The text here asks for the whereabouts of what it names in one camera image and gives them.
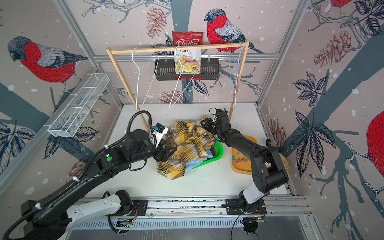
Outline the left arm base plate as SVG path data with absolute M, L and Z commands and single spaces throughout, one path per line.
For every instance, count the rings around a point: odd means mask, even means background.
M 143 217 L 146 215 L 148 208 L 148 200 L 133 200 L 132 203 L 127 206 L 122 206 L 110 217 Z

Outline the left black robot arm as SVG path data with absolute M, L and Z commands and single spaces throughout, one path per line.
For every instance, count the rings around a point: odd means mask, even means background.
M 131 131 L 134 119 L 142 114 L 148 116 L 150 130 Z M 126 134 L 96 152 L 79 176 L 41 200 L 26 201 L 22 205 L 22 217 L 5 231 L 3 239 L 9 240 L 11 233 L 23 222 L 26 222 L 24 240 L 58 240 L 71 228 L 100 216 L 137 217 L 138 208 L 125 190 L 85 205 L 76 203 L 120 172 L 134 171 L 133 163 L 147 162 L 150 158 L 166 162 L 177 148 L 167 146 L 163 139 L 165 133 L 164 126 L 152 126 L 152 116 L 148 111 L 135 113 L 129 120 Z

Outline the yellow plaid shirt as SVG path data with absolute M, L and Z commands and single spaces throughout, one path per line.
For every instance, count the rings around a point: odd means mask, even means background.
M 192 162 L 200 164 L 209 158 L 209 151 L 215 146 L 213 135 L 205 130 L 200 121 L 176 121 L 167 135 L 167 146 L 176 151 L 164 163 L 157 163 L 157 172 L 169 180 L 181 178 Z

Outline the white blue wire hanger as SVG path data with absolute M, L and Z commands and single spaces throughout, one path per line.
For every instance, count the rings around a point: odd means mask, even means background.
M 240 73 L 240 61 L 241 61 L 241 57 L 243 55 L 242 43 L 240 43 L 239 50 L 240 50 L 239 56 L 238 56 L 237 59 L 234 60 L 234 64 L 237 64 L 236 75 L 232 75 L 232 70 L 231 69 L 229 70 L 229 79 L 233 80 L 233 82 L 230 85 L 230 90 L 231 90 L 231 102 L 232 102 L 232 106 L 233 106 L 234 109 L 236 108 L 236 100 L 237 100 L 236 88 L 238 86 L 237 80 L 238 80 L 238 76 L 239 76 L 239 73 Z

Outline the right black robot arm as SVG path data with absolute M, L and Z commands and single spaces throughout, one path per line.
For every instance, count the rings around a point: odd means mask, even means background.
M 240 209 L 251 213 L 271 190 L 289 181 L 287 170 L 276 147 L 261 146 L 232 128 L 228 112 L 216 109 L 215 118 L 201 121 L 202 127 L 219 141 L 243 154 L 251 163 L 253 183 L 239 194 Z

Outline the light blue shirt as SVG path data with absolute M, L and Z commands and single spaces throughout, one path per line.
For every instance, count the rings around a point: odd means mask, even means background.
M 185 174 L 187 174 L 188 172 L 190 172 L 194 168 L 208 164 L 209 161 L 213 158 L 214 158 L 214 155 L 213 155 L 212 151 L 207 150 L 203 159 L 201 159 L 201 160 L 194 159 L 194 160 L 186 163 Z

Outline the red clothespin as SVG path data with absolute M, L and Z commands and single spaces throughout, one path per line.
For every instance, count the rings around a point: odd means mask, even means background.
M 239 158 L 239 159 L 236 159 L 236 163 L 245 163 L 247 162 L 248 159 L 247 158 Z

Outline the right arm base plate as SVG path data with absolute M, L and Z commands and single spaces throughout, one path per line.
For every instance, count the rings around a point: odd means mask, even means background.
M 241 199 L 226 199 L 222 205 L 226 209 L 227 215 L 266 215 L 267 210 L 263 199 L 249 204 L 246 200 Z

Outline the green plastic mesh basket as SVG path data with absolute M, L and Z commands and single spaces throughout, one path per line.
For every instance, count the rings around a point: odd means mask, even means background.
M 222 158 L 224 150 L 223 150 L 223 146 L 220 142 L 216 141 L 215 145 L 210 150 L 212 151 L 214 158 L 211 159 L 208 164 L 213 163 L 215 161 L 218 161 Z

